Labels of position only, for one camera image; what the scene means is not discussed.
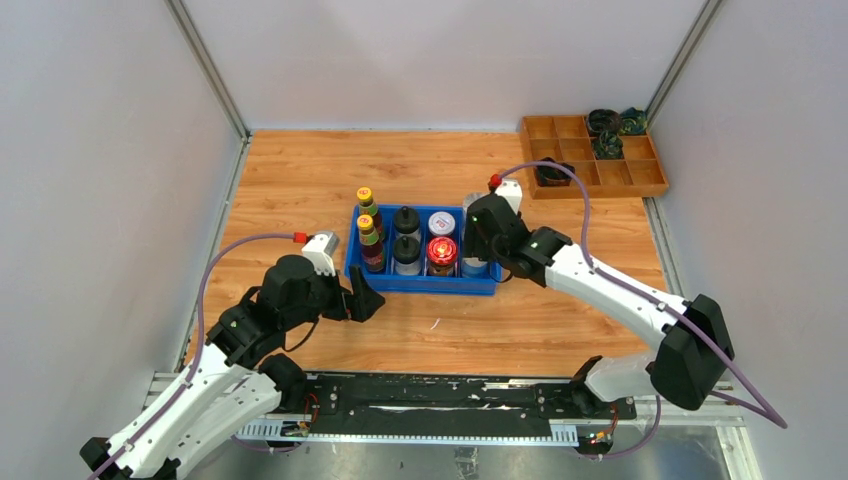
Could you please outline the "silver lid clear jar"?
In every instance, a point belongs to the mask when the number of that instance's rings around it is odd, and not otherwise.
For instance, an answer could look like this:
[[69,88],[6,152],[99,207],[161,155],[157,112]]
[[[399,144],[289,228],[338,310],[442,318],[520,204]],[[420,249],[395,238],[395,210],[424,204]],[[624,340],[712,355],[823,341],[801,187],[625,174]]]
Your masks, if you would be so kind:
[[486,196],[487,193],[473,192],[464,197],[462,202],[462,213],[465,221],[469,221],[471,217],[480,210],[480,206],[477,202]]

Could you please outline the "small silver lid jar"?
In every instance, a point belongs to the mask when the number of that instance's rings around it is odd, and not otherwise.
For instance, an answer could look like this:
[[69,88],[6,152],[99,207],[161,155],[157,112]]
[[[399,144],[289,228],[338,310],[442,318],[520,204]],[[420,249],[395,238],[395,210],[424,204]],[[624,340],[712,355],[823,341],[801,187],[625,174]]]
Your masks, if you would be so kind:
[[464,257],[460,264],[460,273],[464,278],[488,278],[490,263],[476,257]]

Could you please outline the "sauce bottle yellow cap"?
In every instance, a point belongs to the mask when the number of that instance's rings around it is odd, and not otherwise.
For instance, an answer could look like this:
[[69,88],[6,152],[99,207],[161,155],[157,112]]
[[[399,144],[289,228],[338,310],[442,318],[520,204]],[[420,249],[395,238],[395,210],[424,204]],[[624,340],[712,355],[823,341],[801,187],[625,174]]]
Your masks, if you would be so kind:
[[359,203],[359,214],[369,215],[372,218],[374,227],[379,234],[380,240],[384,241],[386,238],[386,233],[384,230],[383,217],[379,210],[379,206],[374,199],[372,189],[367,186],[360,187],[357,190],[356,195]]
[[361,214],[356,221],[360,251],[364,267],[371,273],[385,270],[387,260],[378,229],[371,215]]

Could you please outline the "white lid sauce jar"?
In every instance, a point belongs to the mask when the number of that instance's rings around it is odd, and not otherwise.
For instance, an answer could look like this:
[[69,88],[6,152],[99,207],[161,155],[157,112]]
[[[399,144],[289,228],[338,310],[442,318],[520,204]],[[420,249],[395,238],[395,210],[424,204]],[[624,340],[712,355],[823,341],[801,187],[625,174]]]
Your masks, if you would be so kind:
[[447,211],[436,211],[428,218],[427,227],[432,238],[452,238],[456,230],[456,219]]

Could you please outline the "red lid sauce jar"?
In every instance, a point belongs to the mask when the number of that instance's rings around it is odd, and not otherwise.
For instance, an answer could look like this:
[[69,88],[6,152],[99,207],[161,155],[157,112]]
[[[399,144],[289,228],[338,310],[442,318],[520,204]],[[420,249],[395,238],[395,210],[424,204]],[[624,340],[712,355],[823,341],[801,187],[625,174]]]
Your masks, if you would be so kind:
[[455,275],[459,255],[457,243],[450,237],[433,237],[427,244],[427,274],[436,277]]

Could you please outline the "blue plastic divided bin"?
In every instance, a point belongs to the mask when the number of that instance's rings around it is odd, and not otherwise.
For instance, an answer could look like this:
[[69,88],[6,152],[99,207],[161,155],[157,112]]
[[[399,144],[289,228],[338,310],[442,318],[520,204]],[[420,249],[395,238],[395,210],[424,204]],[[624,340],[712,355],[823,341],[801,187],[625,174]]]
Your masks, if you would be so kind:
[[464,277],[466,265],[459,260],[456,263],[455,271],[452,276],[432,276],[427,271],[427,255],[426,246],[430,240],[430,232],[427,225],[429,217],[439,211],[444,211],[453,216],[456,222],[456,228],[451,238],[457,243],[460,249],[460,254],[464,253],[464,243],[461,239],[461,232],[465,228],[465,220],[463,210],[460,206],[444,206],[444,205],[410,205],[411,209],[415,209],[420,218],[421,224],[419,231],[422,235],[421,255],[419,262],[421,263],[420,272],[416,276],[400,275],[395,270],[394,261],[392,258],[392,247],[396,238],[396,231],[393,227],[392,220],[397,210],[401,208],[399,204],[380,204],[379,211],[383,216],[384,230],[387,238],[384,242],[387,261],[384,269],[377,273],[368,272],[362,265],[361,244],[358,238],[358,229],[356,220],[359,216],[357,206],[353,207],[350,226],[349,240],[345,255],[345,267],[343,273],[346,277],[350,277],[350,266],[359,266],[367,283],[375,291],[383,293],[420,293],[420,294],[448,294],[448,295],[465,295],[465,296],[493,296],[496,291],[497,282],[494,277],[500,278],[503,269],[494,262],[490,262],[477,276]]

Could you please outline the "black cap spice shaker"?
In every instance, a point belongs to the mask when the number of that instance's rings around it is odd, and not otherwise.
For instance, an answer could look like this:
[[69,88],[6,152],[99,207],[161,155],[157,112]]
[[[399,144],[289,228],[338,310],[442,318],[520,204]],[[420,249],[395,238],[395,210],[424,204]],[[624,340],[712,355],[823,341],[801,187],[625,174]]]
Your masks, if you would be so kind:
[[414,237],[401,236],[392,247],[393,273],[418,276],[422,271],[421,243]]
[[418,211],[410,206],[401,206],[393,216],[393,229],[398,238],[410,237],[420,242],[421,219]]

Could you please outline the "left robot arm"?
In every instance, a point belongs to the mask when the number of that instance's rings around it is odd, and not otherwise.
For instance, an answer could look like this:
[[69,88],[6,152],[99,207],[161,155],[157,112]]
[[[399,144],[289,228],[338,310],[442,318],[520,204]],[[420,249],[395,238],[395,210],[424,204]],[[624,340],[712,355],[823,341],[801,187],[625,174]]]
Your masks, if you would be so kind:
[[304,323],[369,320],[385,299],[356,271],[352,287],[302,255],[285,255],[207,333],[191,365],[138,417],[80,449],[94,479],[184,479],[239,429],[275,409],[298,411],[305,372],[280,353]]

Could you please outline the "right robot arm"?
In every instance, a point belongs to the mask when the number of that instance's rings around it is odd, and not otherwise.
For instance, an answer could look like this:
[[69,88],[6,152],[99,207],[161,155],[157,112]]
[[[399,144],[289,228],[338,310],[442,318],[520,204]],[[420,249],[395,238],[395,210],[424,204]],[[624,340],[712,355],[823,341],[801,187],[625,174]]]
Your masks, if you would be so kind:
[[619,358],[592,357],[573,376],[571,403],[596,417],[611,402],[658,395],[699,409],[727,369],[734,351],[723,312],[712,298],[692,300],[655,290],[609,267],[568,236],[549,227],[529,230],[496,194],[466,211],[466,253],[492,260],[513,277],[571,295],[626,326],[649,351]]

